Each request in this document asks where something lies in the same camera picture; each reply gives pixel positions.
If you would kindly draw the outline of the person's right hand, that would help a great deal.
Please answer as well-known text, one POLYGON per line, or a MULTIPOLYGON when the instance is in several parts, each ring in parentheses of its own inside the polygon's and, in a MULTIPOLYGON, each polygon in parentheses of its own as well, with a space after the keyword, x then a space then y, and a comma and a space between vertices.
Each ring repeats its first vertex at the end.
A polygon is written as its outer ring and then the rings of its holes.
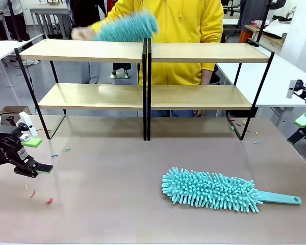
POLYGON ((71 32, 72 40, 89 41, 95 36, 96 33, 90 26, 73 28, 71 32))

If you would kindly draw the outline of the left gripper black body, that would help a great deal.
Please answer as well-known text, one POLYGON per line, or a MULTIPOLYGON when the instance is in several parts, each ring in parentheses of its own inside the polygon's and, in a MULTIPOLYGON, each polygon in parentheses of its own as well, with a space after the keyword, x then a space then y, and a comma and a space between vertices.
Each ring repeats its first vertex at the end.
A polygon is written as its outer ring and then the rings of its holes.
POLYGON ((17 126, 0 126, 0 165, 10 163, 18 169, 26 169, 28 154, 21 144, 22 135, 17 126))

